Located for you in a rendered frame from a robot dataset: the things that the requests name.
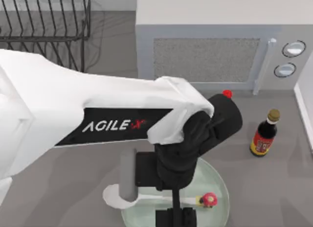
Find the white spoon with pink end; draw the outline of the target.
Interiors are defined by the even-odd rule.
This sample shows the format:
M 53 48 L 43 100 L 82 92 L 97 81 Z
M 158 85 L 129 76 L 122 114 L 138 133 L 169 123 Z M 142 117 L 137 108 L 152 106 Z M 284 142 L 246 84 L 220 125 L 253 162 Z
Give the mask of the white spoon with pink end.
M 107 205 L 115 209 L 121 210 L 133 207 L 141 200 L 173 201 L 172 197 L 147 194 L 138 194 L 134 201 L 127 201 L 126 199 L 123 199 L 119 194 L 119 184 L 108 185 L 104 189 L 102 196 Z M 218 204 L 218 197 L 215 193 L 208 192 L 202 196 L 196 196 L 193 198 L 180 198 L 179 201 L 183 204 L 212 208 Z

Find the pale green glass plate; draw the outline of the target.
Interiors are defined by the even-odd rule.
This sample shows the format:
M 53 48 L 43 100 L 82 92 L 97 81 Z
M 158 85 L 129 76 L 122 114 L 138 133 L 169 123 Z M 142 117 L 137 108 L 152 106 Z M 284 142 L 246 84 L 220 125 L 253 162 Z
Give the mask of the pale green glass plate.
M 208 162 L 198 159 L 192 182 L 180 190 L 180 198 L 195 198 L 207 192 L 213 192 L 218 203 L 213 208 L 203 208 L 193 204 L 181 203 L 182 208 L 192 207 L 196 210 L 197 227 L 225 227 L 230 201 L 228 189 L 220 174 Z M 172 207 L 171 201 L 140 200 L 133 207 L 121 211 L 126 227 L 155 227 L 156 210 L 167 210 Z

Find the dark bottle with red label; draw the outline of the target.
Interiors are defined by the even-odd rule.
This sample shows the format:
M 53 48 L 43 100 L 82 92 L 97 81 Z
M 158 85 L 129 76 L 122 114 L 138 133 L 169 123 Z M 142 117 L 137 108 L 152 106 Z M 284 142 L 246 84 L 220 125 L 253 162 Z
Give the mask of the dark bottle with red label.
M 263 157 L 268 153 L 277 134 L 277 123 L 279 119 L 279 110 L 271 109 L 266 120 L 258 125 L 250 144 L 250 151 L 254 156 Z

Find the microwave door with grey window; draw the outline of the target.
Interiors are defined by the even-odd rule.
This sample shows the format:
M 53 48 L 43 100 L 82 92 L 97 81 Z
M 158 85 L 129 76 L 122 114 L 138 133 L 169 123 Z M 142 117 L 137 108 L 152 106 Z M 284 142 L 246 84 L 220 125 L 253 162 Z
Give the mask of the microwave door with grey window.
M 264 61 L 262 38 L 167 38 L 136 34 L 138 77 L 184 78 L 202 91 L 251 90 Z

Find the white cabinet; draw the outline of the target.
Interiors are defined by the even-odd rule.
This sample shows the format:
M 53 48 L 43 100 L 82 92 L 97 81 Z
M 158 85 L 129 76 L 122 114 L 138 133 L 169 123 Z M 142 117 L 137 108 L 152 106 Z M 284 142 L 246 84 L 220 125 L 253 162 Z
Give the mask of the white cabinet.
M 294 87 L 298 109 L 313 154 L 313 64 L 307 63 Z

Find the small round microwave knob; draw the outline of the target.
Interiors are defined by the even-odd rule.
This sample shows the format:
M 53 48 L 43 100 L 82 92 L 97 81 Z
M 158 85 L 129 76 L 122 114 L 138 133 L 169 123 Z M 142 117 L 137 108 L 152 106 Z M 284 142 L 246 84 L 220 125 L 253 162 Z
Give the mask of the small round microwave knob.
M 296 71 L 296 65 L 293 63 L 286 63 L 283 65 L 278 65 L 273 73 L 278 78 L 286 78 L 293 75 Z

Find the pale microwave oven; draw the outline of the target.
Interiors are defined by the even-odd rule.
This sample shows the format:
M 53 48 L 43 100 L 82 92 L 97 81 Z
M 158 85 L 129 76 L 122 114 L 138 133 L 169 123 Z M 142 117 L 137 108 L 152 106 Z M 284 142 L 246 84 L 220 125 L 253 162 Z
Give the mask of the pale microwave oven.
M 137 0 L 135 34 L 167 38 L 275 38 L 270 64 L 259 91 L 292 90 L 313 53 L 313 0 Z M 305 51 L 285 57 L 285 44 L 303 41 Z M 278 78 L 278 65 L 296 71 Z

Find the large round microwave knob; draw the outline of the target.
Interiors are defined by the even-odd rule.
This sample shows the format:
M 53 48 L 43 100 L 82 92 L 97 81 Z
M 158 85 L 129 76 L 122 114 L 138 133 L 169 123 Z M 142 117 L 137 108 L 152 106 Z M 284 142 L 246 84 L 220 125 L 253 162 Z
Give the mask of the large round microwave knob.
M 295 41 L 287 43 L 282 49 L 282 54 L 285 57 L 293 58 L 301 55 L 306 49 L 306 44 L 303 41 Z

